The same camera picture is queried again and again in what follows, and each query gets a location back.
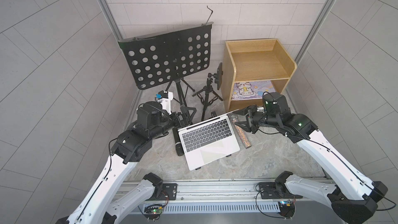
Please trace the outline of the silver laptop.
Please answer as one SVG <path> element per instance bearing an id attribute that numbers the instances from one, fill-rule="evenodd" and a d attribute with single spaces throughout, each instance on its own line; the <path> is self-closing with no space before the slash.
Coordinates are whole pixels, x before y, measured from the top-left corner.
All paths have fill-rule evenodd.
<path id="1" fill-rule="evenodd" d="M 178 130 L 190 171 L 240 151 L 228 114 Z"/>

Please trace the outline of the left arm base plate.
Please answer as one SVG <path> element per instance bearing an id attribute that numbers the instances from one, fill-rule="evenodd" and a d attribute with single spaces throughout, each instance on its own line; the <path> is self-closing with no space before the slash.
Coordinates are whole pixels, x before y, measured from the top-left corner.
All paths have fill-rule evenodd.
<path id="1" fill-rule="evenodd" d="M 174 201 L 176 200 L 177 189 L 177 183 L 164 183 L 161 189 L 155 189 L 154 194 L 148 199 L 148 201 Z"/>

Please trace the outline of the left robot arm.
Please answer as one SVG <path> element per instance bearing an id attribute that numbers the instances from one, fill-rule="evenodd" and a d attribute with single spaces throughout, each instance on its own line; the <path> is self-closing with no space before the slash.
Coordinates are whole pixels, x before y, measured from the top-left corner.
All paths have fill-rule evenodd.
<path id="1" fill-rule="evenodd" d="M 181 105 L 180 112 L 168 112 L 159 102 L 143 103 L 137 109 L 137 120 L 108 146 L 109 157 L 104 170 L 79 206 L 58 224 L 118 224 L 140 204 L 162 194 L 163 180 L 153 173 L 144 176 L 134 189 L 117 201 L 114 196 L 125 178 L 152 147 L 154 139 L 171 129 L 191 125 L 197 112 Z"/>

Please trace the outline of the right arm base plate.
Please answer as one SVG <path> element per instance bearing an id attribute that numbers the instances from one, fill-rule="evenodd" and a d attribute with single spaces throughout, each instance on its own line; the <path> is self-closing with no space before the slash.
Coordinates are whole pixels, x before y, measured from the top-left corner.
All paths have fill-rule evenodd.
<path id="1" fill-rule="evenodd" d="M 260 182 L 255 190 L 260 193 L 261 199 L 302 199 L 303 196 L 291 194 L 287 188 L 280 183 Z"/>

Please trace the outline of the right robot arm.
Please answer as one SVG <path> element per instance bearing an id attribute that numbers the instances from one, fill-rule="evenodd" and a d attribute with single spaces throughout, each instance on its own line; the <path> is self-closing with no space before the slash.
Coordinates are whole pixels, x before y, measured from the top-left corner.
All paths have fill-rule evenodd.
<path id="1" fill-rule="evenodd" d="M 252 134 L 260 127 L 275 128 L 278 134 L 311 155 L 335 183 L 327 186 L 284 171 L 275 179 L 274 190 L 280 198 L 301 196 L 311 199 L 330 207 L 347 224 L 362 224 L 379 211 L 378 202 L 388 192 L 385 184 L 372 181 L 357 170 L 306 115 L 291 113 L 284 95 L 266 92 L 262 102 L 261 107 L 251 105 L 234 111 L 246 118 L 236 122 L 236 126 Z"/>

